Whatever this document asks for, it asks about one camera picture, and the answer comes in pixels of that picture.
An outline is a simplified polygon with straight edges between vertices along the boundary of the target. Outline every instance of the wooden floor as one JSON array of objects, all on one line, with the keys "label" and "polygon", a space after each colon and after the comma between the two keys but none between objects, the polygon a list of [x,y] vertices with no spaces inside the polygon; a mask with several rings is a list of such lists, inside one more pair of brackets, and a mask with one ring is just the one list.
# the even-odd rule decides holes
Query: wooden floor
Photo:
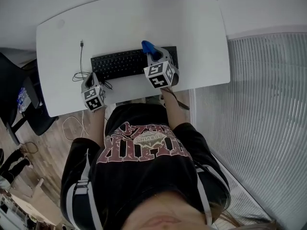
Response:
[{"label": "wooden floor", "polygon": [[[188,91],[177,92],[176,96],[181,102],[189,106]],[[115,105],[107,108],[106,118],[110,116],[114,108]],[[189,111],[185,111],[185,114],[189,122]],[[41,136],[36,136],[27,122],[18,130],[16,135],[21,143],[32,141],[39,147],[39,150],[35,154],[28,154],[28,158],[34,168],[29,169],[26,167],[22,171],[13,183],[15,189],[27,196],[31,196],[32,188],[35,187],[40,178],[44,178],[44,183],[42,185],[43,191],[53,202],[59,205],[61,177],[71,146],[71,141],[67,140],[63,134],[62,124],[69,116],[74,116],[81,121],[82,111],[60,116],[51,128]],[[87,131],[89,131],[90,128],[89,117],[90,113],[84,111],[83,122]],[[77,120],[69,118],[64,124],[64,130],[67,138],[74,139],[80,137],[82,127]],[[0,122],[0,148],[4,150],[5,159],[17,149],[2,122]],[[35,146],[32,144],[27,144],[26,148],[29,151],[36,150]]]}]

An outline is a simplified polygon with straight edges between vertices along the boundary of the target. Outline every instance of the hair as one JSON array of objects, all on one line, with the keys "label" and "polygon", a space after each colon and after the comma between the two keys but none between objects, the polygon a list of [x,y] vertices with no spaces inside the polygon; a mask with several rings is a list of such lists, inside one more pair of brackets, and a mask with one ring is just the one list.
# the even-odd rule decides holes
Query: hair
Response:
[{"label": "hair", "polygon": [[[212,219],[221,219],[224,220],[234,227],[243,227],[246,226],[245,224],[242,223],[242,221],[236,219],[232,214],[230,214],[224,207],[221,205],[215,204],[215,203],[210,203],[211,205],[211,214],[212,214]],[[250,215],[248,217],[240,217],[242,220],[247,220],[250,221],[252,224],[263,224],[263,223],[270,223],[272,230],[284,230],[283,227],[274,219],[267,219],[255,215]]]}]

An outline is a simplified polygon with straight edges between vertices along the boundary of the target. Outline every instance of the white cable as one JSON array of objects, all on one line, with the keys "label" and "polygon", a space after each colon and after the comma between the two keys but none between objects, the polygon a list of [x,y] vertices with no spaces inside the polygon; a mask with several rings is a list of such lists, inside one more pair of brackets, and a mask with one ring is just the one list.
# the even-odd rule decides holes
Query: white cable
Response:
[{"label": "white cable", "polygon": [[63,124],[62,124],[62,130],[63,130],[63,134],[64,134],[64,136],[65,136],[65,138],[66,138],[67,140],[73,141],[73,140],[67,138],[67,136],[66,136],[66,134],[65,134],[65,131],[64,131],[64,123],[65,123],[69,118],[74,118],[74,119],[76,119],[76,120],[79,122],[79,124],[81,125],[81,127],[82,127],[82,132],[81,132],[80,137],[82,137],[82,136],[84,137],[85,134],[89,135],[89,134],[87,133],[87,131],[85,130],[85,127],[84,127],[84,122],[83,122],[83,119],[84,119],[84,111],[82,111],[82,120],[81,120],[81,122],[80,122],[79,119],[76,118],[75,116],[69,116],[68,118],[66,118],[66,119],[64,120],[64,122],[63,122]]}]

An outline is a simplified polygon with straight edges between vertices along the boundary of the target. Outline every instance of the black t-shirt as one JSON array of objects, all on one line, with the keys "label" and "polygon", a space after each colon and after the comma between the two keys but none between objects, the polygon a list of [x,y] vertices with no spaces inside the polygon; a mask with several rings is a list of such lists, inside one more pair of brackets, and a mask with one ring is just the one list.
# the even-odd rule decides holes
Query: black t-shirt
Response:
[{"label": "black t-shirt", "polygon": [[[137,205],[162,191],[180,193],[203,212],[193,160],[210,165],[227,182],[204,137],[189,123],[172,131],[163,106],[119,106],[105,133],[105,148],[84,138],[72,143],[62,177],[61,209],[66,218],[66,193],[80,179],[87,148],[95,203],[106,230],[120,229]],[[200,173],[200,179],[209,202],[225,206],[225,186],[208,171]]]}]

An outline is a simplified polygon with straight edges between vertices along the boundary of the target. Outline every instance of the white desk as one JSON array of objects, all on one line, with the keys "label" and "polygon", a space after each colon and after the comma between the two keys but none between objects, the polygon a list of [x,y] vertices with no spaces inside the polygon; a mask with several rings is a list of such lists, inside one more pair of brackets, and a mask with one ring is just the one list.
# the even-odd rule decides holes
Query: white desk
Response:
[{"label": "white desk", "polygon": [[[80,41],[84,41],[83,70],[92,71],[91,57],[141,48],[177,46],[180,70],[174,91],[230,81],[224,23],[216,0],[99,0],[37,27],[38,70],[50,116],[84,110],[80,71]],[[106,104],[158,94],[144,75],[109,81]]]}]

